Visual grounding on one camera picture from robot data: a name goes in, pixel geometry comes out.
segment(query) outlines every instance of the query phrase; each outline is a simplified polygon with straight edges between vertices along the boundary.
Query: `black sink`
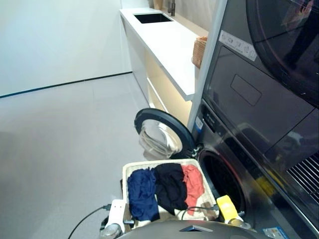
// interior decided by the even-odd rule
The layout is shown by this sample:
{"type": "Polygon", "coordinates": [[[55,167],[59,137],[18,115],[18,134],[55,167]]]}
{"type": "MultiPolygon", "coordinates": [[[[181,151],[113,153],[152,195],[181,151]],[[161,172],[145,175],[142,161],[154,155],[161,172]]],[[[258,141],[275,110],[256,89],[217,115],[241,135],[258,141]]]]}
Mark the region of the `black sink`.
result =
{"type": "Polygon", "coordinates": [[[164,16],[162,13],[142,14],[142,15],[134,15],[134,16],[143,24],[144,23],[171,21],[169,18],[164,16]]]}

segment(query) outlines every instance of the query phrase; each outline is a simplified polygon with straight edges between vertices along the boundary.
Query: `floor tile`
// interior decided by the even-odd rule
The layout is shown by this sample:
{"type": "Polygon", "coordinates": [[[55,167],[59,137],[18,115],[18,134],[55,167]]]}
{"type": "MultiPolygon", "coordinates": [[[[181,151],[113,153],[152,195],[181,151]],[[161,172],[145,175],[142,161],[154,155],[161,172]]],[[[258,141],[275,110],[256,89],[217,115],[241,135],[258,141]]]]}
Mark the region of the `floor tile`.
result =
{"type": "MultiPolygon", "coordinates": [[[[132,75],[0,99],[0,237],[67,238],[122,198],[123,165],[144,160],[134,128],[144,107],[132,75]]],[[[97,238],[106,216],[74,238],[97,238]]]]}

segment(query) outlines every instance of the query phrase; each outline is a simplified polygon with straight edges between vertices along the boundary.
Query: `washing machine door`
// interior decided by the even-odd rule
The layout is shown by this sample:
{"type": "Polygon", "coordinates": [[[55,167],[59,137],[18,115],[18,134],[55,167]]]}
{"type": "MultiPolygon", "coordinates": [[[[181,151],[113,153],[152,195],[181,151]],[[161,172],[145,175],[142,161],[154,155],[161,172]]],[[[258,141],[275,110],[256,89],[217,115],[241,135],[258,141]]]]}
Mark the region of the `washing machine door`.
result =
{"type": "Polygon", "coordinates": [[[174,116],[158,109],[142,109],[134,120],[140,145],[157,159],[190,158],[195,149],[189,130],[174,116]]]}
{"type": "Polygon", "coordinates": [[[319,0],[246,0],[253,45],[283,86],[319,106],[319,0]]]}

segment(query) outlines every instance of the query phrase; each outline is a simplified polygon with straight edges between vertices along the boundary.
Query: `stacked washer dryer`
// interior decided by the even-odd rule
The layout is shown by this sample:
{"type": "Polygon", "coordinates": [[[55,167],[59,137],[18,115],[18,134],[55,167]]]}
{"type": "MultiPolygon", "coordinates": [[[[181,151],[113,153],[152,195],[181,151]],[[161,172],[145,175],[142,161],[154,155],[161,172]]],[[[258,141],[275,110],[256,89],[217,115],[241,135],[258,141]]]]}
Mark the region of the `stacked washer dryer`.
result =
{"type": "Polygon", "coordinates": [[[192,132],[154,109],[135,120],[146,149],[197,158],[214,196],[274,238],[319,236],[318,11],[229,0],[192,132]]]}

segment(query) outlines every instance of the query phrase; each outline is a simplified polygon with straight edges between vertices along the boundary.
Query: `black cable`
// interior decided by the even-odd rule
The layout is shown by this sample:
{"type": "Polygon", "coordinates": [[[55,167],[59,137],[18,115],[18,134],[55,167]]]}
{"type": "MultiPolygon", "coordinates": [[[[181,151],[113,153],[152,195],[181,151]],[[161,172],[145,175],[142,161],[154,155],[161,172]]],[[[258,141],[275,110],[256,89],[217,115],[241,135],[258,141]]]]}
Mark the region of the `black cable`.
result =
{"type": "Polygon", "coordinates": [[[181,220],[183,220],[184,215],[185,215],[185,213],[186,213],[188,210],[191,210],[191,209],[194,209],[194,208],[205,209],[205,210],[216,210],[215,207],[211,207],[211,208],[205,208],[205,207],[189,207],[189,208],[187,208],[187,209],[183,212],[183,214],[181,215],[181,220]]]}
{"type": "Polygon", "coordinates": [[[109,211],[111,208],[111,204],[108,204],[108,205],[104,205],[104,206],[101,206],[100,208],[94,210],[93,212],[89,213],[88,215],[86,215],[76,226],[75,228],[72,230],[72,232],[70,233],[68,239],[71,238],[71,236],[73,235],[74,231],[78,228],[78,226],[85,220],[87,219],[89,216],[91,216],[93,213],[96,213],[97,211],[101,210],[101,209],[106,209],[107,211],[109,211]]]}

